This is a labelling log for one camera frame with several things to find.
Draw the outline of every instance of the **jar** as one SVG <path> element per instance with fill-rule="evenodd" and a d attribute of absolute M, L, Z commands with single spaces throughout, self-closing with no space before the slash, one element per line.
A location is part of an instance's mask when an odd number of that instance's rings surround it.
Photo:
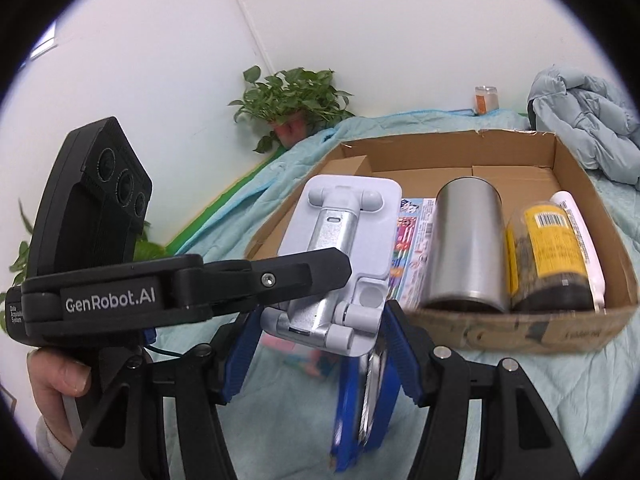
<path fill-rule="evenodd" d="M 476 109 L 484 115 L 500 108 L 498 91 L 495 86 L 476 86 Z"/>
<path fill-rule="evenodd" d="M 551 202 L 516 211 L 506 229 L 513 312 L 593 310 L 580 245 Z"/>

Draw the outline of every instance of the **screw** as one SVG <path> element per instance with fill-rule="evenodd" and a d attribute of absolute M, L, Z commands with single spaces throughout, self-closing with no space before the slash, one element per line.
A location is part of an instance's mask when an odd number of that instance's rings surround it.
<path fill-rule="evenodd" d="M 193 347 L 193 354 L 197 357 L 206 357 L 211 353 L 211 345 L 208 343 L 200 343 Z"/>
<path fill-rule="evenodd" d="M 502 361 L 502 367 L 508 372 L 514 372 L 518 368 L 520 368 L 520 365 L 518 364 L 516 359 L 511 359 L 510 357 L 507 357 Z"/>
<path fill-rule="evenodd" d="M 132 370 L 135 370 L 136 368 L 140 367 L 142 362 L 143 362 L 142 356 L 133 355 L 129 359 L 127 359 L 126 365 L 127 365 L 127 368 L 131 368 Z"/>
<path fill-rule="evenodd" d="M 433 349 L 433 355 L 438 359 L 449 359 L 451 357 L 451 350 L 446 346 L 436 346 Z"/>
<path fill-rule="evenodd" d="M 265 272 L 260 278 L 260 281 L 264 286 L 268 286 L 269 288 L 271 288 L 276 284 L 276 277 L 270 272 Z"/>

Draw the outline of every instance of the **stainless steel tumbler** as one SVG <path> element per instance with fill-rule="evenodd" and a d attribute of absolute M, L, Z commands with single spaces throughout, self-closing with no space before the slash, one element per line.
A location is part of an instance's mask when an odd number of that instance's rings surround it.
<path fill-rule="evenodd" d="M 487 181 L 457 178 L 438 193 L 420 306 L 509 310 L 502 204 Z"/>

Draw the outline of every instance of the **white phone stand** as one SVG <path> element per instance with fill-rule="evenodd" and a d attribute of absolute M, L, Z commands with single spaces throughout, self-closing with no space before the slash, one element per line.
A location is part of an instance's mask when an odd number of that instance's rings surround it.
<path fill-rule="evenodd" d="M 323 297 L 264 309 L 262 329 L 279 338 L 356 357 L 375 344 L 388 293 L 402 191 L 393 180 L 318 175 L 310 179 L 278 256 L 336 247 L 351 262 L 347 285 Z"/>

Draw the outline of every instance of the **human hand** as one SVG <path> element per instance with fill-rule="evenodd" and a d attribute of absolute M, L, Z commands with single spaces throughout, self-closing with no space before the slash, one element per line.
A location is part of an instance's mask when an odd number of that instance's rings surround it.
<path fill-rule="evenodd" d="M 33 398 L 51 433 L 69 450 L 76 446 L 66 419 L 62 395 L 81 397 L 91 386 L 91 368 L 53 348 L 27 356 Z"/>

